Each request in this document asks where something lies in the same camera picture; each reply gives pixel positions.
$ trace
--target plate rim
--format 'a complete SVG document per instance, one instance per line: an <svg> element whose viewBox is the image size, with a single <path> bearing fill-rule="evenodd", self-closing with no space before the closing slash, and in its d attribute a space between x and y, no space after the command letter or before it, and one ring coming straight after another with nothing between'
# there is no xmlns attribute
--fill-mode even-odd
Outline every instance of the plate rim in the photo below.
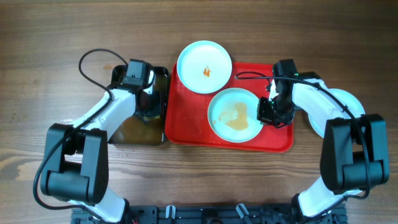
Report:
<svg viewBox="0 0 398 224"><path fill-rule="evenodd" d="M228 60L228 64L229 64L229 67L230 67L229 76L228 76L228 78L226 79L225 83L224 83L222 86L220 86L218 89L214 90L214 91L195 91L195 90L192 90L191 88L189 88L189 87L186 85L186 83L184 83L184 81L183 81L183 80L181 79L181 77L180 77L180 76L181 76L180 72L178 72L178 71L180 70L179 68L180 68L180 66L181 66L181 60L182 60L182 58L183 58L182 55L186 55L186 54L187 54L188 48L190 48L190 47L196 47L196 46L193 46L193 45L201 46L201 45L209 45L209 43L211 43L211 46L212 46L212 47L214 47L214 45L216 45L218 49L220 49L223 53L225 53L225 54L228 56L228 59L229 59L229 60ZM178 56L178 59L177 59L177 75L178 75L178 78L180 79L181 83L182 83L186 88L188 88L190 91L195 92L195 93L209 94L209 93L214 93L214 92L216 92L216 91L222 89L222 88L228 83L228 80L231 78L231 74L232 74L232 58L231 58L231 56L229 55L229 53L225 50L225 48L224 48L223 46L221 46L220 44L218 44L218 43L216 43L216 42L210 41L210 40L198 40L198 41L195 41L195 42L189 44L188 46L186 46L186 47L181 51L181 53L180 53L180 55Z"/></svg>
<svg viewBox="0 0 398 224"><path fill-rule="evenodd" d="M227 139L221 137L219 134L217 134L217 132L213 129L213 126L211 125L211 121L210 121L210 105L211 105L211 103L213 102L213 100L214 100L218 95L220 95L222 92L224 92L224 91L226 91L226 90L232 91L233 89L243 90L243 91L245 91L245 92L247 92L247 93L252 94L254 97L257 98L257 100L259 100L259 98L258 98L254 93L252 93L251 91L249 91L249 90L247 90L247 89L244 89L244 88L231 87L231 88L226 88L226 89L224 89L224 90L221 90L219 93L217 93L217 94L211 99L211 101L210 101L210 103L209 103L209 105L208 105L208 108L207 108L207 121L208 121L208 123L209 123L209 125L210 125L211 130L212 130L218 137L220 137L222 140L225 140L225 141L228 141L228 142L232 142L232 143L243 143L243 142L250 141L250 140L254 139L257 135L259 135L259 133L260 133L261 130L263 129L264 125L262 124L262 125L261 125L261 128L259 129L259 131L258 131L253 137L251 137L251 138L249 138L249 139L245 139L244 141L230 141L230 140L227 140Z"/></svg>

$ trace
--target food residue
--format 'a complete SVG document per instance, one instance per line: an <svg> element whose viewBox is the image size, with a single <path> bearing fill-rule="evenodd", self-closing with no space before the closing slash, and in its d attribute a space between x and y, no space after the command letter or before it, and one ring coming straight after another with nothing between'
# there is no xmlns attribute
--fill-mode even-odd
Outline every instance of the food residue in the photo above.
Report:
<svg viewBox="0 0 398 224"><path fill-rule="evenodd" d="M209 66L206 66L205 70L203 71L203 74L205 77L209 78L210 72L211 72L211 70L210 70Z"/></svg>
<svg viewBox="0 0 398 224"><path fill-rule="evenodd" d="M235 103L233 108L222 112L218 121L225 121L225 125L235 131L242 131L249 127L248 106L245 103Z"/></svg>

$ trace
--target white plate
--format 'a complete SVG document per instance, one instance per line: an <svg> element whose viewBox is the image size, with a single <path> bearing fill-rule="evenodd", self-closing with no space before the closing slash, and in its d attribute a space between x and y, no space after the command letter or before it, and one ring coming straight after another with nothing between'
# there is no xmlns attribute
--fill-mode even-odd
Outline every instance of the white plate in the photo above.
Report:
<svg viewBox="0 0 398 224"><path fill-rule="evenodd" d="M181 82L195 93L213 93L231 77L232 61L219 44L208 40L194 42L178 57L177 73Z"/></svg>
<svg viewBox="0 0 398 224"><path fill-rule="evenodd" d="M245 142L256 137L262 129L262 124L257 120L258 103L258 97L242 88L228 88L219 92L211 100L208 108L207 117L212 130L229 142ZM244 107L247 116L239 119Z"/></svg>
<svg viewBox="0 0 398 224"><path fill-rule="evenodd" d="M329 89L329 92L332 93L338 100L340 100L344 105L349 105L360 112L365 114L365 109L363 108L361 102L354 95L348 93L347 91L340 90L340 89ZM308 115L308 119L310 120L311 127L313 130L321 137L324 137L325 132L322 131L322 128L319 124L310 116Z"/></svg>

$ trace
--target black mounting rail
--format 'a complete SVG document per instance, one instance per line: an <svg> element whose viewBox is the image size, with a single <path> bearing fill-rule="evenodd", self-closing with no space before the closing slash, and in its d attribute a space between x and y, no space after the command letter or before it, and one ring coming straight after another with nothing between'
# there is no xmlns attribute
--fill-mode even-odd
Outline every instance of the black mounting rail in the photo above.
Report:
<svg viewBox="0 0 398 224"><path fill-rule="evenodd" d="M289 224L289 203L247 206L248 215L239 214L236 207L174 207L130 206L136 224ZM338 205L320 220L309 223L347 224L345 204ZM71 224L102 224L87 212L74 209Z"/></svg>

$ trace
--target wooden table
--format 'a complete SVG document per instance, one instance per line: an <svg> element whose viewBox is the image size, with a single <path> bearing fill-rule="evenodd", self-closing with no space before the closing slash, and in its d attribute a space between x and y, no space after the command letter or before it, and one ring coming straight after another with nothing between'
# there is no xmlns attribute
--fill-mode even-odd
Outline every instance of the wooden table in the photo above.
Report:
<svg viewBox="0 0 398 224"><path fill-rule="evenodd" d="M398 222L398 5L392 1L6 1L0 5L0 223L68 223L32 197L51 124L79 118L102 96L78 72L87 50L112 49L169 69L196 40L240 62L294 58L330 88L355 95L387 122L390 179L347 203L351 223ZM103 84L112 55L83 69ZM320 175L322 139L295 117L294 145L269 154L174 145L109 145L110 187L132 205L289 202ZM46 202L60 204L51 198Z"/></svg>

